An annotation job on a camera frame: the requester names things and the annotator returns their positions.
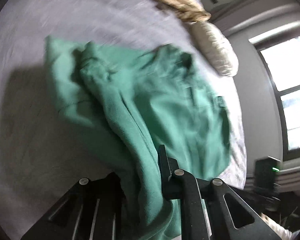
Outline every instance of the screw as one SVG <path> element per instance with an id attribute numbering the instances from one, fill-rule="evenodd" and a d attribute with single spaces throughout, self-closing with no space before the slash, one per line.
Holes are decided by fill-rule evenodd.
<path id="1" fill-rule="evenodd" d="M 177 169 L 174 171 L 174 174 L 176 174 L 177 176 L 182 176 L 183 174 L 185 174 L 185 171 L 182 169 Z"/>
<path id="2" fill-rule="evenodd" d="M 82 178 L 82 179 L 79 180 L 79 183 L 81 185 L 86 185 L 86 184 L 88 184 L 88 182 L 89 182 L 89 179 L 87 179 L 87 178 Z"/>
<path id="3" fill-rule="evenodd" d="M 216 186 L 221 186 L 222 185 L 222 180 L 221 179 L 214 179 L 212 181 L 213 185 L 216 185 Z"/>

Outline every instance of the green towel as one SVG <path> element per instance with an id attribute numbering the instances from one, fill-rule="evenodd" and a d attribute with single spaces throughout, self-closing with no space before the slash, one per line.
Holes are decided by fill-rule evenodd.
<path id="1" fill-rule="evenodd" d="M 172 45 L 141 51 L 48 37 L 46 66 L 59 116 L 121 179 L 122 239 L 180 235 L 178 201 L 162 197 L 158 146 L 200 179 L 230 159 L 226 107 L 192 56 Z"/>

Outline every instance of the white bedsheet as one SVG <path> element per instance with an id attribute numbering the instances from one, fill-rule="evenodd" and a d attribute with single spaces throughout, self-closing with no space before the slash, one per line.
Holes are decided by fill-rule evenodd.
<path id="1" fill-rule="evenodd" d="M 43 69 L 49 34 L 138 49 L 173 43 L 193 53 L 229 109 L 233 155 L 220 177 L 244 186 L 246 152 L 233 79 L 216 74 L 172 13 L 152 0 L 9 0 L 0 13 L 0 224 L 12 240 L 77 180 L 110 172 L 57 120 Z"/>

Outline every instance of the window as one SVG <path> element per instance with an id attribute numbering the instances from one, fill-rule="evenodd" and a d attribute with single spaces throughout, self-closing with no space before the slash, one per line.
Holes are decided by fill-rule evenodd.
<path id="1" fill-rule="evenodd" d="M 283 160 L 300 157 L 300 29 L 255 44 L 278 104 Z"/>

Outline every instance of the window frame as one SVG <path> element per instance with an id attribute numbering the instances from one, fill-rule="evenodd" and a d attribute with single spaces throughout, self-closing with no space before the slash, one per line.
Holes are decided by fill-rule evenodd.
<path id="1" fill-rule="evenodd" d="M 292 159 L 300 158 L 300 148 L 289 150 L 288 130 L 287 130 L 287 125 L 286 125 L 286 119 L 284 116 L 281 96 L 300 90 L 300 85 L 292 87 L 292 88 L 288 88 L 288 89 L 285 89 L 282 91 L 278 91 L 277 86 L 275 85 L 273 77 L 271 75 L 270 69 L 268 67 L 268 64 L 266 63 L 261 51 L 264 49 L 268 49 L 274 45 L 277 45 L 279 43 L 296 38 L 298 36 L 300 36 L 300 27 L 297 29 L 293 29 L 293 30 L 278 34 L 276 36 L 269 37 L 265 40 L 262 40 L 256 44 L 254 44 L 254 47 L 257 50 L 258 55 L 260 56 L 260 59 L 266 69 L 268 76 L 269 76 L 269 80 L 270 80 L 271 86 L 274 91 L 274 96 L 277 101 L 280 123 L 281 123 L 281 130 L 282 130 L 282 150 L 283 150 L 282 159 L 283 159 L 283 161 L 289 161 Z"/>

